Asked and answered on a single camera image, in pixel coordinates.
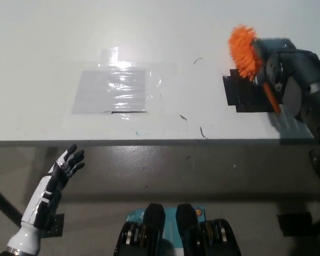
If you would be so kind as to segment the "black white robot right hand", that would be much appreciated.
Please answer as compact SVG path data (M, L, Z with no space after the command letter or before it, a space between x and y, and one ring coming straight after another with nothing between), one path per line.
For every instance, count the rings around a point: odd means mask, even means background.
M297 48L288 38L257 38L253 40L252 46L262 61L254 83L258 86L268 83L273 96L282 103L287 80L282 54L291 53Z

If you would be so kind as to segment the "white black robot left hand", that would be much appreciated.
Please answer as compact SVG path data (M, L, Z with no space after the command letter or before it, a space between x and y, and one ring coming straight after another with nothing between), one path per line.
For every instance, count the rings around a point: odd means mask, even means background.
M53 163L35 189L21 219L21 224L29 224L45 230L53 221L61 193L69 179L84 167L84 150L77 151L72 145Z

